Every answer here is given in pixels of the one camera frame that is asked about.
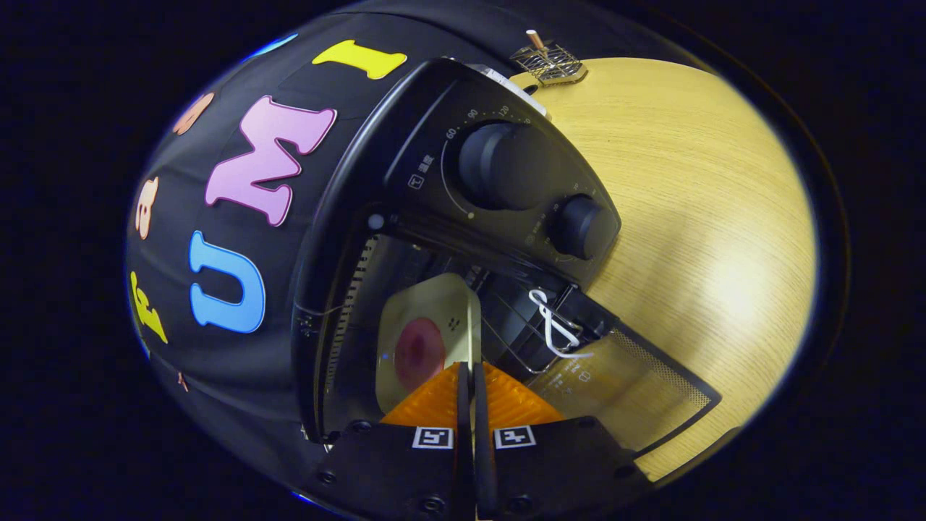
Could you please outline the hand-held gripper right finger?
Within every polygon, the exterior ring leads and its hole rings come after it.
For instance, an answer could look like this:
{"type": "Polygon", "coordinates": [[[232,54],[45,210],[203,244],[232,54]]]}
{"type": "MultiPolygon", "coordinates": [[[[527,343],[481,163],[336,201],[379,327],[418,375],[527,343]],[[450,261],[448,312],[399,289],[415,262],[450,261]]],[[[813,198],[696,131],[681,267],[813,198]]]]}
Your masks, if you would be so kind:
{"type": "Polygon", "coordinates": [[[601,520],[655,490],[599,419],[501,428],[498,377],[474,366],[474,498],[479,519],[601,520]]]}

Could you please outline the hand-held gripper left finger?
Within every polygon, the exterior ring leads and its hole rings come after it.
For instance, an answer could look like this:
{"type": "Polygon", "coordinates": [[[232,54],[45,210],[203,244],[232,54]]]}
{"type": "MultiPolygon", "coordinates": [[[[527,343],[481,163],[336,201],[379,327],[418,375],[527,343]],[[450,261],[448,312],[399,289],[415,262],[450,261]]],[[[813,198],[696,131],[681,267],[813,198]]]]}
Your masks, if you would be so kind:
{"type": "Polygon", "coordinates": [[[308,500],[351,520],[472,520],[470,370],[454,363],[381,422],[348,423],[308,500]]]}

